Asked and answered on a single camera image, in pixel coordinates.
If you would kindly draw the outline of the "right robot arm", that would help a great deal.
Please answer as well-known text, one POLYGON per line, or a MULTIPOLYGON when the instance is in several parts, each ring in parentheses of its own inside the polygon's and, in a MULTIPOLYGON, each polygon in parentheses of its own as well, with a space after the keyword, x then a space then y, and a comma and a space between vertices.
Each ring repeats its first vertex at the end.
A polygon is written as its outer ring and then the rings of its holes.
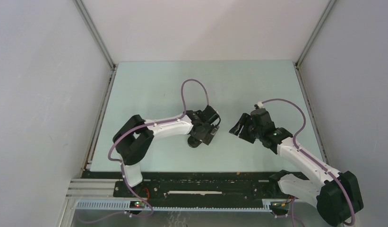
POLYGON ((349 218, 364 208, 357 177, 350 171, 341 172, 329 166, 304 149, 287 129, 275 126, 265 108, 243 113, 229 133, 249 143, 259 140, 306 176, 303 180, 288 171, 279 171, 268 185, 271 196, 280 198, 288 194, 299 198, 315 207, 333 227, 347 224, 349 218))

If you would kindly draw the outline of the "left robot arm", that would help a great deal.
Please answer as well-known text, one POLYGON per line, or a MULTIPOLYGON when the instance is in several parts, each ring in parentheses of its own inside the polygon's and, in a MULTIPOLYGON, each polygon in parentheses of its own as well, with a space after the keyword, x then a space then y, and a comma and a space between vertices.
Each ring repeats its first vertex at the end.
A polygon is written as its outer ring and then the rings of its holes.
POLYGON ((124 190, 131 197, 143 191, 143 176, 140 161, 155 139, 175 135, 188 135, 187 144, 197 148, 209 145, 216 135, 221 117, 217 110, 207 105, 204 110, 187 110, 179 116, 144 120, 139 114, 132 116, 114 135, 112 149, 119 154, 122 177, 126 181, 124 190))

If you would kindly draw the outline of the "black glasses case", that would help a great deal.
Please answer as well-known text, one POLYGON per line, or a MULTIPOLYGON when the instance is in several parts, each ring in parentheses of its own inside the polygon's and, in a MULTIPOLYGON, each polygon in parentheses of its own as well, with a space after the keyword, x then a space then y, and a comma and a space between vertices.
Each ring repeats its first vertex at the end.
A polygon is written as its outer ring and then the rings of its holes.
POLYGON ((191 148, 197 148, 199 145, 202 144, 202 142, 192 136, 188 137, 187 139, 188 146, 191 148))

